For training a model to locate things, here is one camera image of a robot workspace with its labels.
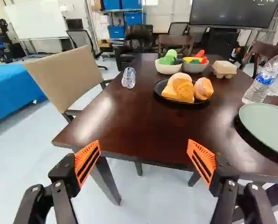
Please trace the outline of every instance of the whiteboard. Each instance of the whiteboard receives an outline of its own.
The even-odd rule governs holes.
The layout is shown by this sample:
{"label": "whiteboard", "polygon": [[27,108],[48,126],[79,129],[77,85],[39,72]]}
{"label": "whiteboard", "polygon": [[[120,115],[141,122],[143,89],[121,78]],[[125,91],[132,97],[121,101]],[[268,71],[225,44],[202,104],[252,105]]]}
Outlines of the whiteboard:
{"label": "whiteboard", "polygon": [[20,40],[68,37],[57,0],[29,0],[5,12]]}

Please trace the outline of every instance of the computer monitor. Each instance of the computer monitor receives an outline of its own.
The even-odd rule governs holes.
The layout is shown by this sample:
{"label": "computer monitor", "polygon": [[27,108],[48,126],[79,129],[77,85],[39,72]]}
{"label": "computer monitor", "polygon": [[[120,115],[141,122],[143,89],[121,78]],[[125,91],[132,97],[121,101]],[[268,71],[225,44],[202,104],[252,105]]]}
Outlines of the computer monitor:
{"label": "computer monitor", "polygon": [[268,28],[278,0],[193,0],[190,25]]}

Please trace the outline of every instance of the black plate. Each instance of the black plate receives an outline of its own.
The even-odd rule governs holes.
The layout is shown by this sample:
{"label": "black plate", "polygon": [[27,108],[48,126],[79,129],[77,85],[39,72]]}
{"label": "black plate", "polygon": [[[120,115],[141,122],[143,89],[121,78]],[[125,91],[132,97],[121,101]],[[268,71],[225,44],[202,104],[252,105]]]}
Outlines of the black plate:
{"label": "black plate", "polygon": [[171,102],[178,103],[178,104],[199,105],[199,104],[205,104],[205,103],[209,102],[210,98],[208,98],[207,100],[195,99],[194,103],[187,103],[187,102],[181,102],[181,101],[173,100],[173,99],[162,96],[163,89],[167,86],[168,80],[169,80],[169,78],[162,79],[162,80],[156,82],[156,84],[154,85],[153,90],[154,90],[155,94],[158,95],[159,97],[161,97],[165,100],[171,101]]}

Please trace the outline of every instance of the blue bottle label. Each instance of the blue bottle label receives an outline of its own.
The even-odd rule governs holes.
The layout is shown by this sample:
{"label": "blue bottle label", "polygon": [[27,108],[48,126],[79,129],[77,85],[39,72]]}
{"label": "blue bottle label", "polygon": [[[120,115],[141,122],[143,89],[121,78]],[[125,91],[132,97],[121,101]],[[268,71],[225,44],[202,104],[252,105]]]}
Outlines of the blue bottle label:
{"label": "blue bottle label", "polygon": [[274,77],[263,72],[259,72],[255,79],[264,85],[270,85],[274,82]]}

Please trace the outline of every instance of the white bowl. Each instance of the white bowl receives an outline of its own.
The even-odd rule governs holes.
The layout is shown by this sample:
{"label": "white bowl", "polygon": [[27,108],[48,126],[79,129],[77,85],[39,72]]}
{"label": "white bowl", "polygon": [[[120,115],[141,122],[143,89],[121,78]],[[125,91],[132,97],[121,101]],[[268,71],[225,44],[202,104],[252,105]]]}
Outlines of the white bowl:
{"label": "white bowl", "polygon": [[205,70],[206,66],[209,64],[209,61],[207,60],[205,64],[190,64],[187,62],[183,63],[184,71],[189,73],[199,73]]}
{"label": "white bowl", "polygon": [[155,65],[157,71],[165,75],[172,75],[176,72],[179,72],[182,66],[182,64],[174,64],[174,65],[160,64],[158,59],[155,60]]}

